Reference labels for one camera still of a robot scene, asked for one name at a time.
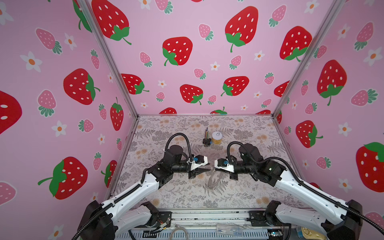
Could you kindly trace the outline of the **grey metal perforated ring plate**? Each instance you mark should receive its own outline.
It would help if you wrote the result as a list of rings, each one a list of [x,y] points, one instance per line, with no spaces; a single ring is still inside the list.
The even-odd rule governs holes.
[[[208,180],[208,189],[213,190],[221,181],[223,177],[223,172],[212,170],[212,174],[210,175],[210,178]]]

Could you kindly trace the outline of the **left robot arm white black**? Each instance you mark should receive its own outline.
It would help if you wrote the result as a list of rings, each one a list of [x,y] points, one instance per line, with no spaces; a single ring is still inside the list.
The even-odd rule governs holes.
[[[172,180],[175,173],[184,173],[193,179],[208,171],[208,158],[193,155],[190,146],[187,150],[184,153],[181,146],[167,143],[163,158],[146,168],[140,181],[102,203],[93,201],[87,206],[73,238],[113,240],[135,227],[154,225],[159,211],[152,203],[143,203],[137,209],[133,207]]]

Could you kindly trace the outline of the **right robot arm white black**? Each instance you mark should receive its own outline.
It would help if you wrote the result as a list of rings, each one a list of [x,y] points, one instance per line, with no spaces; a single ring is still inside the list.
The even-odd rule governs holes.
[[[270,223],[281,222],[314,230],[329,240],[357,240],[364,222],[380,233],[383,227],[363,216],[362,205],[354,200],[337,199],[300,179],[290,164],[279,157],[263,158],[251,144],[231,142],[227,157],[215,161],[215,169],[228,172],[230,179],[248,174],[255,181],[283,190],[312,208],[311,211],[289,207],[272,201],[265,210]]]

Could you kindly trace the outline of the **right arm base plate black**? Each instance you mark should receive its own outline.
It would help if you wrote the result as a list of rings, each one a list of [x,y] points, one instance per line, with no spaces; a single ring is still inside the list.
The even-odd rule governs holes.
[[[279,227],[282,225],[276,215],[268,211],[249,211],[246,219],[253,227]]]

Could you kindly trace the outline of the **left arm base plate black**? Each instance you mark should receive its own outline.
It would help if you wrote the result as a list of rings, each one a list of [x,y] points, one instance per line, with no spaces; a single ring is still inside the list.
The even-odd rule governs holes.
[[[172,212],[158,212],[155,215],[152,215],[150,220],[142,225],[143,228],[159,228],[162,224],[166,224],[165,227],[170,227],[172,221]]]

